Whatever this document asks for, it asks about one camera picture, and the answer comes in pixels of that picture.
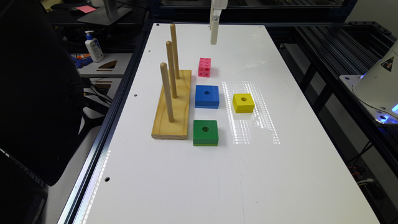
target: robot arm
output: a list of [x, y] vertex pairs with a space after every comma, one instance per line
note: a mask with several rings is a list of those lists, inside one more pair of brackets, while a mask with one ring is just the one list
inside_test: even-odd
[[211, 0], [210, 9], [210, 44], [217, 44], [218, 24], [220, 23], [220, 15], [223, 9], [226, 9], [228, 0]]

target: blue block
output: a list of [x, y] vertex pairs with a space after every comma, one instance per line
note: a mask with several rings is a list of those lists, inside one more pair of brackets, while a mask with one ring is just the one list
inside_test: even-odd
[[219, 104], [218, 86], [197, 85], [195, 108], [218, 109]]

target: pink block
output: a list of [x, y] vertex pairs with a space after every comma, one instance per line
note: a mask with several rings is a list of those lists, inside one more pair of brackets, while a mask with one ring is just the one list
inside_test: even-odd
[[199, 77], [210, 77], [211, 58], [200, 58], [199, 60]]

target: yellow block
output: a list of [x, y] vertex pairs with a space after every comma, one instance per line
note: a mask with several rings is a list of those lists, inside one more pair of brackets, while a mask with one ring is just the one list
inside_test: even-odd
[[180, 79], [175, 81], [177, 98], [172, 98], [174, 122], [167, 117], [164, 89], [160, 92], [152, 138], [184, 140], [188, 132], [189, 95], [191, 92], [191, 70], [180, 70]]
[[254, 109], [254, 101], [250, 93], [234, 94], [232, 103], [235, 113], [252, 113]]

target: wooden base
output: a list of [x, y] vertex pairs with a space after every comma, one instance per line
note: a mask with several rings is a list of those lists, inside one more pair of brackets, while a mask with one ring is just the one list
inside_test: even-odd
[[177, 98], [172, 98], [174, 122], [167, 117], [164, 89], [160, 92], [152, 138], [184, 140], [188, 133], [189, 97], [191, 92], [191, 70], [180, 70], [180, 79], [176, 80]]

